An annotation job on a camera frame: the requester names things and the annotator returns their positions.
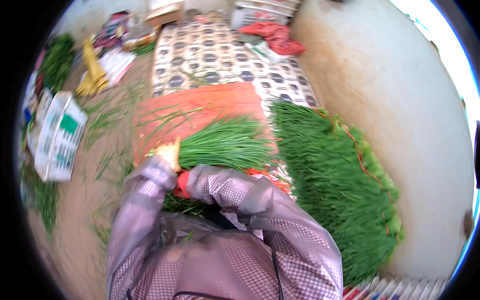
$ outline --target arm sleeve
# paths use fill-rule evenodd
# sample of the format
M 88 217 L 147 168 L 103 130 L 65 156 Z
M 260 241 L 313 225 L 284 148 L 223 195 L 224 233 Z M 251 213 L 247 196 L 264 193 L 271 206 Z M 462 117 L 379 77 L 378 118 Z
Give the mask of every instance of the arm sleeve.
M 155 236 L 154 223 L 165 192 L 175 187 L 177 174 L 157 156 L 148 158 L 123 182 L 120 211 L 107 249 L 107 299 L 125 295 L 142 267 Z
M 276 251 L 280 270 L 292 282 L 301 270 L 322 281 L 322 287 L 329 286 L 334 299 L 341 298 L 342 259 L 332 236 L 266 177 L 200 165 L 190 171 L 187 192 L 202 202 L 235 209 L 250 229 L 262 229 L 264 242 Z

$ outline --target person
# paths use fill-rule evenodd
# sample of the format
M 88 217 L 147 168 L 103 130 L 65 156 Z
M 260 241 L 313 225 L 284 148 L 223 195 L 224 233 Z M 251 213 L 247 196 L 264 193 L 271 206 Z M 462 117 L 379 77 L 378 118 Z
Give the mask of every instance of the person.
M 179 147 L 180 139 L 160 146 L 124 181 L 108 300 L 342 298 L 341 255 L 326 229 L 265 177 L 208 165 L 177 176 Z M 244 230 L 161 212 L 174 188 L 236 212 Z

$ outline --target mattress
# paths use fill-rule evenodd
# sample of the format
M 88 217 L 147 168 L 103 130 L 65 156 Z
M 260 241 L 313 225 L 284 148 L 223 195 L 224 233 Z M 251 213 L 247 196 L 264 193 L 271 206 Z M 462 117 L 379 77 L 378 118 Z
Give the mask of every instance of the mattress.
M 266 102 L 274 97 L 307 107 L 319 103 L 295 57 L 269 66 L 242 43 L 225 21 L 184 22 L 165 26 L 157 40 L 153 66 L 153 97 L 204 85 L 252 82 Z

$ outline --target red glove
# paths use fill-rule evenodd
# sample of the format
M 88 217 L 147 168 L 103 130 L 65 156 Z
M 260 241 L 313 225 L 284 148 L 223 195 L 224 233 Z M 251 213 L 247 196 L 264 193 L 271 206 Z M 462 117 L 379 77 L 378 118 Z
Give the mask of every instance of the red glove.
M 190 198 L 187 193 L 188 171 L 183 171 L 177 178 L 177 186 L 173 189 L 173 194 L 181 198 Z

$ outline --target dirt floor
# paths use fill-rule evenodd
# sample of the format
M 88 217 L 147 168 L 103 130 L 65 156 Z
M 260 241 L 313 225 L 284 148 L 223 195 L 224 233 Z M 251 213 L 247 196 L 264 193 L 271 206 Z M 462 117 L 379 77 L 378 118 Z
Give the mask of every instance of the dirt floor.
M 133 161 L 132 112 L 151 98 L 153 55 L 137 58 L 121 82 L 91 99 L 78 99 L 89 119 L 73 167 L 72 180 L 59 185 L 53 236 L 40 216 L 29 221 L 46 267 L 69 299 L 105 299 L 105 254 L 121 182 Z M 74 91 L 86 67 L 74 66 L 63 90 Z

